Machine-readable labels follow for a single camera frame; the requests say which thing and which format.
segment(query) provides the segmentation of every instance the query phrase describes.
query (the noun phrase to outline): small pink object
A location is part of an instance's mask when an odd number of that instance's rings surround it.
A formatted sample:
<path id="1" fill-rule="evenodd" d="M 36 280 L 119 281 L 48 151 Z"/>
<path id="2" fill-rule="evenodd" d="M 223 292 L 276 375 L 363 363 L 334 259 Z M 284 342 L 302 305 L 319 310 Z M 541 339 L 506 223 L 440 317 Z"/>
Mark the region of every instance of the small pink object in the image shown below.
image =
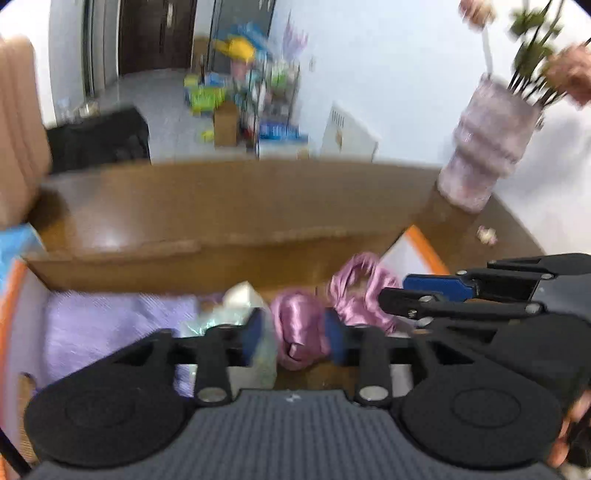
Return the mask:
<path id="1" fill-rule="evenodd" d="M 491 247 L 496 244 L 497 237 L 496 231 L 494 228 L 487 228 L 484 225 L 478 227 L 478 231 L 476 232 L 476 236 L 478 240 L 484 245 L 490 245 Z"/>
<path id="2" fill-rule="evenodd" d="M 230 74 L 237 82 L 245 82 L 246 74 L 250 69 L 250 65 L 242 60 L 232 59 L 230 62 Z"/>

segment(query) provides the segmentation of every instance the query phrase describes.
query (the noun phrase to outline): dark wooden door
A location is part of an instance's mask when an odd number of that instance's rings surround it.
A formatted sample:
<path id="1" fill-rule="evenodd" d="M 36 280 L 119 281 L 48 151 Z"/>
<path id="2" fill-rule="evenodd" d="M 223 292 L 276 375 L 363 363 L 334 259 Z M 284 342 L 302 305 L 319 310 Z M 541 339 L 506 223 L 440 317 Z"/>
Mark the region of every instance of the dark wooden door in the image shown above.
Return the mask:
<path id="1" fill-rule="evenodd" d="M 196 0 L 123 0 L 119 73 L 188 69 Z"/>

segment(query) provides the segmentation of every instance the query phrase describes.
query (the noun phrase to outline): pink ribbon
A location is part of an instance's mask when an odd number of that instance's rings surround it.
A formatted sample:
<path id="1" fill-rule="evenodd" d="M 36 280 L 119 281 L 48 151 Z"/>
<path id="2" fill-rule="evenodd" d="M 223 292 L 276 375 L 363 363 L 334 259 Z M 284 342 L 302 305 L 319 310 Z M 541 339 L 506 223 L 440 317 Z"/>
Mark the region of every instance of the pink ribbon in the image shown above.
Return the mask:
<path id="1" fill-rule="evenodd" d="M 373 253 L 355 255 L 333 276 L 328 295 L 345 325 L 373 325 L 390 334 L 396 328 L 396 317 L 379 307 L 378 295 L 385 287 L 401 288 L 401 284 L 378 263 L 379 257 Z M 368 277 L 365 294 L 348 293 L 348 288 L 364 276 Z"/>
<path id="2" fill-rule="evenodd" d="M 396 317 L 384 313 L 378 294 L 384 287 L 400 288 L 400 282 L 378 266 L 379 258 L 361 253 L 349 260 L 333 276 L 328 295 L 346 325 L 374 325 L 392 333 Z M 348 293 L 348 288 L 367 276 L 363 296 Z M 324 306 L 314 295 L 302 290 L 287 290 L 271 303 L 275 333 L 279 340 L 278 362 L 288 370 L 309 367 L 330 352 L 324 335 Z"/>

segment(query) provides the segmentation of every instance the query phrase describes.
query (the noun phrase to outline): pink vase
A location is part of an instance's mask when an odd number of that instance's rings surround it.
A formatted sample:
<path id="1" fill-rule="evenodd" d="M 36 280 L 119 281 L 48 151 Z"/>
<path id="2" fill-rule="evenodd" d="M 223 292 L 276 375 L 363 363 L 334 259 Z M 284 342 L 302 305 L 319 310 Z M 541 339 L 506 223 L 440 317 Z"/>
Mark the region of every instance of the pink vase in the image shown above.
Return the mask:
<path id="1" fill-rule="evenodd" d="M 497 180 L 515 171 L 540 113 L 539 106 L 482 76 L 454 131 L 456 151 L 439 174 L 441 194 L 468 212 L 480 212 Z"/>

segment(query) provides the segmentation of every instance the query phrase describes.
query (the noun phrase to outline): cardboard carton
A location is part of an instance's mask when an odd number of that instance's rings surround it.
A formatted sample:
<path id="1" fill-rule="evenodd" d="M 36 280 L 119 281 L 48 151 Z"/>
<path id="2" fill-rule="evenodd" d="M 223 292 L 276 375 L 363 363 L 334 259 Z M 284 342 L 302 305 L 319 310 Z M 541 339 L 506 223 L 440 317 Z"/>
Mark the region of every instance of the cardboard carton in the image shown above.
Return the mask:
<path id="1" fill-rule="evenodd" d="M 238 144 L 238 107 L 229 100 L 213 114 L 213 143 L 216 147 L 235 147 Z"/>

